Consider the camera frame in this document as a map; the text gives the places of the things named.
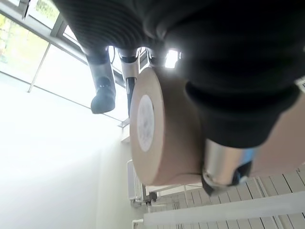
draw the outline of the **green foliage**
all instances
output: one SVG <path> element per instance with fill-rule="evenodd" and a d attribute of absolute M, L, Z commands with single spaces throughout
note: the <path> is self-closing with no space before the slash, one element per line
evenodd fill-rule
<path fill-rule="evenodd" d="M 2 29 L 4 23 L 5 23 L 5 17 L 2 14 L 0 14 L 0 29 Z"/>
<path fill-rule="evenodd" d="M 56 21 L 59 15 L 58 9 L 50 0 L 38 0 L 35 10 L 53 22 Z"/>
<path fill-rule="evenodd" d="M 2 63 L 22 73 L 34 75 L 48 43 L 3 15 L 0 15 L 1 22 L 0 66 Z"/>

